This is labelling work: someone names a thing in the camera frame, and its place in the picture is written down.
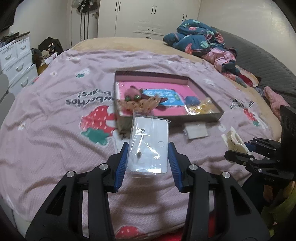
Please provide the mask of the white drawer cabinet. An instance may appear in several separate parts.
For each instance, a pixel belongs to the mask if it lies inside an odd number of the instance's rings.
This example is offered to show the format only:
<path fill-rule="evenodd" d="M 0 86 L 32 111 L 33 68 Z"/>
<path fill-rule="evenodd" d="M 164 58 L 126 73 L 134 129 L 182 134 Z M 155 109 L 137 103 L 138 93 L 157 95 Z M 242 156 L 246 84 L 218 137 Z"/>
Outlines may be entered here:
<path fill-rule="evenodd" d="M 37 78 L 28 32 L 15 36 L 9 43 L 1 43 L 1 74 L 8 78 L 8 91 L 14 95 Z"/>

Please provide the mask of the black bag on floor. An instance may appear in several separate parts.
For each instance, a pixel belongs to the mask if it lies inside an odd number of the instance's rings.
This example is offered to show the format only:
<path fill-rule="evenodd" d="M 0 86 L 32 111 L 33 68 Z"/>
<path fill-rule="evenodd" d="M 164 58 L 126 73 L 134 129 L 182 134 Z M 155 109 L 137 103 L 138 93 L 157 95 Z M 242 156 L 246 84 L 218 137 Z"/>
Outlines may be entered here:
<path fill-rule="evenodd" d="M 60 55 L 64 49 L 58 39 L 48 37 L 45 39 L 38 48 L 32 48 L 32 62 L 36 65 L 37 69 L 44 63 L 44 61 L 51 57 L 53 54 Z"/>

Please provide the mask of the cream cat hair clip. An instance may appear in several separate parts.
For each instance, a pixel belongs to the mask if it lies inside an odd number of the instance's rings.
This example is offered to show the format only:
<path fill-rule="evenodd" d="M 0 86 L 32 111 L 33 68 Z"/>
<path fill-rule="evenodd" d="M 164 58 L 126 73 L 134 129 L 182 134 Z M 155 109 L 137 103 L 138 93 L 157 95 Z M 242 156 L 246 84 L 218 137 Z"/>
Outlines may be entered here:
<path fill-rule="evenodd" d="M 240 152 L 243 154 L 251 154 L 242 138 L 238 135 L 236 130 L 231 127 L 225 135 L 221 135 L 228 150 Z"/>

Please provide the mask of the pink plush toy green eyes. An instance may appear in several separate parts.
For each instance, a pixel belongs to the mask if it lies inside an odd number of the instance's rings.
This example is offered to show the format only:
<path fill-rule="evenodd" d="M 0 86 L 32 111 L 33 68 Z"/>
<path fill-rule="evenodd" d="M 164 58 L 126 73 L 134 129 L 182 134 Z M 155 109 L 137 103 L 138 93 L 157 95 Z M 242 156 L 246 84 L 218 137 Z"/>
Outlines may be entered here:
<path fill-rule="evenodd" d="M 144 97 L 142 96 L 142 94 L 143 94 L 143 90 L 142 89 L 138 89 L 138 88 L 136 88 L 135 86 L 132 85 L 124 93 L 125 101 L 126 102 L 129 102 L 129 101 L 138 102 L 141 99 L 144 99 Z"/>

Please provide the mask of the white earring card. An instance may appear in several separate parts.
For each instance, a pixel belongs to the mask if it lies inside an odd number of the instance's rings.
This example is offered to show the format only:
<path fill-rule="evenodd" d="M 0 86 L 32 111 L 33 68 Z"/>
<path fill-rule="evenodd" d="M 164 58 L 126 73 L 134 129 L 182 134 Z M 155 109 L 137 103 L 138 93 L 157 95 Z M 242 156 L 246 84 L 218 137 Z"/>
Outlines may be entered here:
<path fill-rule="evenodd" d="M 135 112 L 127 161 L 130 172 L 136 175 L 167 173 L 168 140 L 168 120 Z"/>

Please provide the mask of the dark floral crumpled quilt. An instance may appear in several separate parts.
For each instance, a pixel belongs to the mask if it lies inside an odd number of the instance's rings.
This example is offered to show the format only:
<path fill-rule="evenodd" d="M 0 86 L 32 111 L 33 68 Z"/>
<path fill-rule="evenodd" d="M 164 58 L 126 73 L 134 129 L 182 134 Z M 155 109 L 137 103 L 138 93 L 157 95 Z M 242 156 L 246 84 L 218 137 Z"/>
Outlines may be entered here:
<path fill-rule="evenodd" d="M 178 26 L 177 32 L 165 35 L 163 41 L 170 47 L 206 60 L 222 75 L 247 87 L 236 67 L 236 50 L 225 47 L 222 35 L 212 27 L 189 19 Z"/>

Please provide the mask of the small grey card packet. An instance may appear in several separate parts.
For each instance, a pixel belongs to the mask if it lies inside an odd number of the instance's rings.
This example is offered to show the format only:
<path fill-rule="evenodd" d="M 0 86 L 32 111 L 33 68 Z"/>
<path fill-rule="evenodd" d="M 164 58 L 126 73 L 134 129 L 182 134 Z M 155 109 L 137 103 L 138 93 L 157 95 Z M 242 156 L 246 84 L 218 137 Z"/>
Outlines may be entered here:
<path fill-rule="evenodd" d="M 184 131 L 189 140 L 208 136 L 206 124 L 203 122 L 185 123 Z"/>

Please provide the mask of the grey chair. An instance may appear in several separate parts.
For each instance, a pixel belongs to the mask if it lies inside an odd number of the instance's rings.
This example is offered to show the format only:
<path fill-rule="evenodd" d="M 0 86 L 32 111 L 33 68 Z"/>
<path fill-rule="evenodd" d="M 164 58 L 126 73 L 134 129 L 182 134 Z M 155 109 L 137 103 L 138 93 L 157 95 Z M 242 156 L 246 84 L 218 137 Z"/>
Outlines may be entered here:
<path fill-rule="evenodd" d="M 9 79 L 5 74 L 0 75 L 0 126 L 3 124 L 16 97 L 9 92 Z"/>

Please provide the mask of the white wardrobe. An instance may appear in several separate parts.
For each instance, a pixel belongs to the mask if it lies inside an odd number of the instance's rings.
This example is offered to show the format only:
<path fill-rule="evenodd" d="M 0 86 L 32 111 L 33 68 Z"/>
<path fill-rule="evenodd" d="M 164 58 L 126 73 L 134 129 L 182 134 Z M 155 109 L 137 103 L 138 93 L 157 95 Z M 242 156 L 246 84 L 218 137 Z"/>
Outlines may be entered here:
<path fill-rule="evenodd" d="M 162 40 L 188 19 L 197 19 L 201 1 L 101 1 L 97 37 Z"/>

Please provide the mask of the dark grey headboard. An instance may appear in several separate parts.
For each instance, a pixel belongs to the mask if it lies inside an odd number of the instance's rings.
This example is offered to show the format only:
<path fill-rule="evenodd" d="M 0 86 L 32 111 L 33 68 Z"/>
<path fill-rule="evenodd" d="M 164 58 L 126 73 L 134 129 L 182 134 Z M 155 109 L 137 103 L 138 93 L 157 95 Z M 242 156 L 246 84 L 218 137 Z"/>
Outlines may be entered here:
<path fill-rule="evenodd" d="M 260 77 L 259 88 L 270 87 L 295 108 L 295 75 L 281 61 L 252 42 L 214 28 L 224 38 L 226 47 L 237 51 L 239 67 Z"/>

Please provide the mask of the pink strawberry print blanket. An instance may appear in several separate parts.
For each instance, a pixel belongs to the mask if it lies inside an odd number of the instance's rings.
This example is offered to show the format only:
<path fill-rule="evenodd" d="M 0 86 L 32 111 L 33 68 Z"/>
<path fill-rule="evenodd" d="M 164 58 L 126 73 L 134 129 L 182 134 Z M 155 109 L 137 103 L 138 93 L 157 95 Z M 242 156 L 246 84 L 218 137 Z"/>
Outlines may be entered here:
<path fill-rule="evenodd" d="M 115 129 L 114 77 L 117 71 L 145 71 L 191 78 L 223 109 L 208 136 L 189 140 L 182 126 L 170 127 L 177 150 L 205 171 L 228 171 L 243 184 L 249 173 L 224 159 L 222 134 L 279 140 L 281 127 L 262 98 L 236 87 L 209 63 L 178 55 L 116 50 L 58 56 L 16 97 L 1 126 L 1 197 L 31 223 L 63 175 L 91 171 L 118 152 L 124 139 Z"/>

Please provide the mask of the pink shallow cardboard box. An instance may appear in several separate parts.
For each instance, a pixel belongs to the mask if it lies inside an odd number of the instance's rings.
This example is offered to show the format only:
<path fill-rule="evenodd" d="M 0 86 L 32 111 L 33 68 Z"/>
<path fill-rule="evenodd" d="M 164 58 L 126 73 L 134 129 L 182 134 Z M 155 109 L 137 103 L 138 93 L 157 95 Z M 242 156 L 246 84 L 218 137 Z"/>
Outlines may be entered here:
<path fill-rule="evenodd" d="M 203 121 L 217 122 L 224 111 L 214 99 L 194 80 L 189 77 L 139 71 L 116 71 L 114 77 L 115 114 L 117 127 L 121 133 L 126 133 L 132 128 L 133 113 L 121 111 L 118 100 L 125 100 L 124 93 L 131 86 L 143 90 L 143 94 L 167 97 L 168 100 L 160 103 L 157 108 L 144 115 L 153 115 L 165 118 L 173 126 L 184 123 Z M 201 103 L 197 106 L 186 106 L 186 96 L 196 96 Z"/>

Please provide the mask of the dark pink hair claw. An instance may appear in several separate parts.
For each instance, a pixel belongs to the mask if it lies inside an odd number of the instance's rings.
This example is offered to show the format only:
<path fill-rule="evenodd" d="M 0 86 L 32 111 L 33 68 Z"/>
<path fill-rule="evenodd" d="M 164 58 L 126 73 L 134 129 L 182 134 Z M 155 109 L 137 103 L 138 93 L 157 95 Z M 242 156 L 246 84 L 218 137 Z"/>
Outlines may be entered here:
<path fill-rule="evenodd" d="M 154 96 L 147 96 L 145 94 L 142 94 L 144 99 L 140 100 L 140 107 L 146 110 L 152 110 L 159 106 L 160 103 L 163 103 L 168 100 L 167 97 L 160 97 L 158 94 L 155 94 Z"/>

